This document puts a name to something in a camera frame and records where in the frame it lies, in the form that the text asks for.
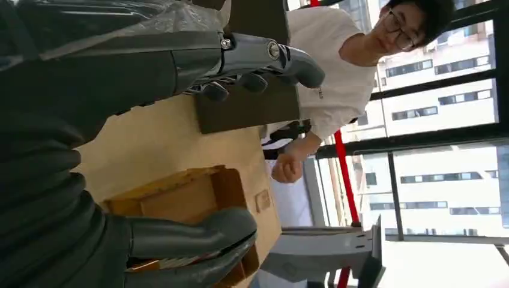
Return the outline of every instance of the black hair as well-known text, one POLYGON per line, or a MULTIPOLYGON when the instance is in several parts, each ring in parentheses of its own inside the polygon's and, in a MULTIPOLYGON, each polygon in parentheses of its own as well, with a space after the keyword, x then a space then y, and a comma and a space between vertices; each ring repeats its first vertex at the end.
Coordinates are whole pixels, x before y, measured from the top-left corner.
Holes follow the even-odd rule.
POLYGON ((423 23, 424 39, 417 46, 426 46, 442 34, 456 10, 453 0, 389 0, 387 7, 394 8, 400 4, 415 4, 426 18, 423 23))

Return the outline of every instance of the white t-shirt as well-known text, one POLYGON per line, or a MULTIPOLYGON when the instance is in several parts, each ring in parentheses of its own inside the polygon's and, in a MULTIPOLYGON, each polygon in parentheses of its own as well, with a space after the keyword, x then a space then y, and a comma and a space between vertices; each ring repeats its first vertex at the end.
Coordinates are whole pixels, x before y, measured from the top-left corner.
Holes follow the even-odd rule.
MULTIPOLYGON (((329 7, 287 13, 290 46, 308 53, 325 71, 320 89, 298 85, 301 118, 310 119, 311 131, 322 140, 364 114, 373 91, 376 67, 359 67, 341 59, 339 50, 355 34, 362 33, 347 12, 329 7)), ((289 122, 269 124, 264 136, 289 122)))

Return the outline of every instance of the wooden table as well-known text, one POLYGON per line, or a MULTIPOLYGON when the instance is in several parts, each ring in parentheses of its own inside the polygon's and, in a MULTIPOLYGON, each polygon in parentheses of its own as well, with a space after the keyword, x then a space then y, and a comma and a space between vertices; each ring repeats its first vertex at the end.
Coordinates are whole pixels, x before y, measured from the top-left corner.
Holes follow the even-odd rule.
MULTIPOLYGON (((258 129, 201 135, 189 95, 111 117, 99 136, 79 150, 83 163, 78 170, 86 176, 96 202, 189 168, 224 164, 238 169, 248 209, 258 223, 261 262, 280 235, 258 129), (255 195, 264 189, 270 192, 272 205, 259 214, 255 195)), ((250 280, 238 287, 248 287, 250 280)))

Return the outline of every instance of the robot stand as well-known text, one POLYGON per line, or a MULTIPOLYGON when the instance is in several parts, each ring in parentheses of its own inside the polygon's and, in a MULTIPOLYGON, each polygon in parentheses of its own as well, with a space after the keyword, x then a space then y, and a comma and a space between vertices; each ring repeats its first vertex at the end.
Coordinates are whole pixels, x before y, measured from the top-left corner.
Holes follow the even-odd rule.
POLYGON ((320 279, 351 267, 359 288, 376 288, 384 274, 379 218, 370 231, 353 227, 296 227, 284 229, 261 269, 296 283, 320 279))

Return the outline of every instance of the white building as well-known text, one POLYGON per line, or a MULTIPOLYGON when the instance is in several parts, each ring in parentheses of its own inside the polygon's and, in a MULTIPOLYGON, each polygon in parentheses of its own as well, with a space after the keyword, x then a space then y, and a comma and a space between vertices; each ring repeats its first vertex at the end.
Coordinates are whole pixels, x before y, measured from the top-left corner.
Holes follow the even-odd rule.
MULTIPOLYGON (((369 7, 371 23, 378 7, 369 7)), ((494 65, 492 22, 448 32, 412 53, 383 59, 373 92, 387 91, 485 71, 494 65)), ((496 122, 492 80, 372 101, 366 115, 343 131, 344 142, 496 122)), ((395 154, 400 208, 405 233, 417 235, 507 236, 502 225, 497 148, 395 154)), ((364 216, 382 214, 397 233, 386 154, 363 157, 366 186, 364 216)))

